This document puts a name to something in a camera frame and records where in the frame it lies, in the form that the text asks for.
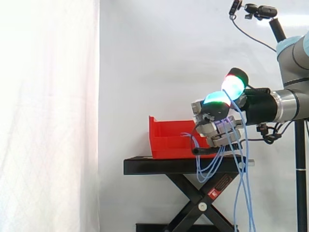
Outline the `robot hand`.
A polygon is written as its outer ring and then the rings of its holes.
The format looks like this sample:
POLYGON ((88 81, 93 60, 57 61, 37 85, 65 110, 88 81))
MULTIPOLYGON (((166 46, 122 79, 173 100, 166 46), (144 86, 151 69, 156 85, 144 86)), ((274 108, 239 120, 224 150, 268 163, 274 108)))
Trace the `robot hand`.
POLYGON ((210 147, 224 146, 240 138, 238 128, 243 123, 237 123, 233 116, 229 116, 229 111, 245 105, 248 83, 245 71, 232 68, 225 76, 221 90, 191 103, 196 131, 206 138, 210 147))

